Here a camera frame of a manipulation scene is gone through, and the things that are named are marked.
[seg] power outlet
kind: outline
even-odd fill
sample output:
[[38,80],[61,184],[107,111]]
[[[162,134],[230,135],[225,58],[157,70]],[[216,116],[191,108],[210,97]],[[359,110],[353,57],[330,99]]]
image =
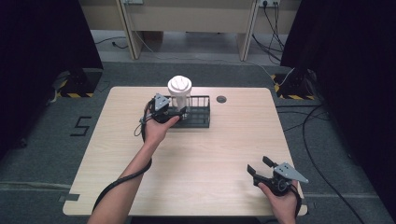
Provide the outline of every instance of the power outlet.
[[260,0],[259,7],[264,7],[264,1],[267,2],[267,7],[275,7],[277,4],[279,6],[280,0]]

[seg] black tape marking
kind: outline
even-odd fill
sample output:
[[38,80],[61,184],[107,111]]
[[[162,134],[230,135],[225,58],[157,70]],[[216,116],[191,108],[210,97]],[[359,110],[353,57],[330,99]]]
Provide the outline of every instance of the black tape marking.
[[76,136],[85,136],[87,134],[88,129],[90,129],[90,126],[79,126],[79,122],[82,119],[91,119],[92,117],[79,117],[78,121],[76,123],[75,128],[80,128],[80,129],[85,129],[84,133],[71,133],[70,136],[76,137]]

